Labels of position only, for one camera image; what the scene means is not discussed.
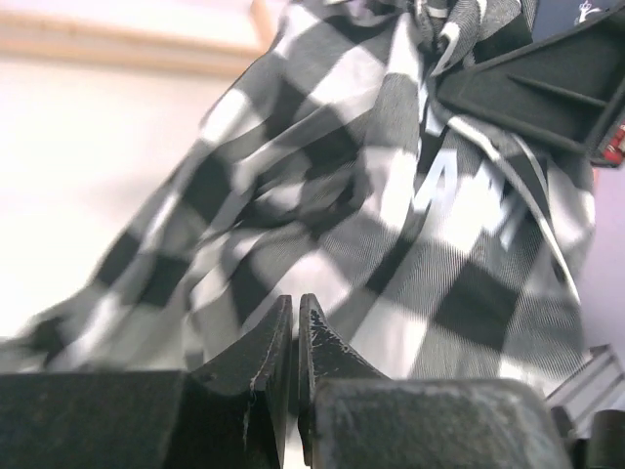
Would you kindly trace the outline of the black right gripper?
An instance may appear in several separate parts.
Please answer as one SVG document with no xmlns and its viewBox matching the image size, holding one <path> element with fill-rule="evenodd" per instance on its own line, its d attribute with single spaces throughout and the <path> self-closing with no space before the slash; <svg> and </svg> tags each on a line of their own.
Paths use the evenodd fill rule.
<svg viewBox="0 0 625 469">
<path fill-rule="evenodd" d="M 451 73 L 439 101 L 551 149 L 590 154 L 594 169 L 624 160 L 624 10 Z"/>
</svg>

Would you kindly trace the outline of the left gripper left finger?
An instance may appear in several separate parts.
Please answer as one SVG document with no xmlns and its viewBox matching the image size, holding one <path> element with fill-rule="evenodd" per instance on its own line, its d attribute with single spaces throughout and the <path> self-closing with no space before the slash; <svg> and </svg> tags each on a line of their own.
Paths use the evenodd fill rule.
<svg viewBox="0 0 625 469">
<path fill-rule="evenodd" d="M 279 468 L 292 301 L 201 368 L 8 374 L 5 468 Z"/>
</svg>

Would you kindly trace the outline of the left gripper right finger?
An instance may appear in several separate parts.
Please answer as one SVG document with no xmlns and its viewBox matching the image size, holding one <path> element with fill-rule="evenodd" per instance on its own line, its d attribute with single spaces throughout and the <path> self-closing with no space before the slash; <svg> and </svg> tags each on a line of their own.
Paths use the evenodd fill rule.
<svg viewBox="0 0 625 469">
<path fill-rule="evenodd" d="M 311 468 L 569 468 L 538 396 L 507 379 L 392 380 L 299 311 L 299 419 Z"/>
</svg>

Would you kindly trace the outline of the black white checkered shirt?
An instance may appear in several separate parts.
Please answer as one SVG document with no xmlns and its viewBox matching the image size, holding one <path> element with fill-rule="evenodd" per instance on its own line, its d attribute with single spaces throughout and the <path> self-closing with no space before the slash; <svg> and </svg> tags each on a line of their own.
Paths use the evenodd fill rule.
<svg viewBox="0 0 625 469">
<path fill-rule="evenodd" d="M 89 283 L 2 342 L 2 370 L 194 369 L 312 293 L 392 378 L 566 378 L 591 166 L 435 97 L 445 72 L 528 44 L 536 12 L 291 2 Z"/>
</svg>

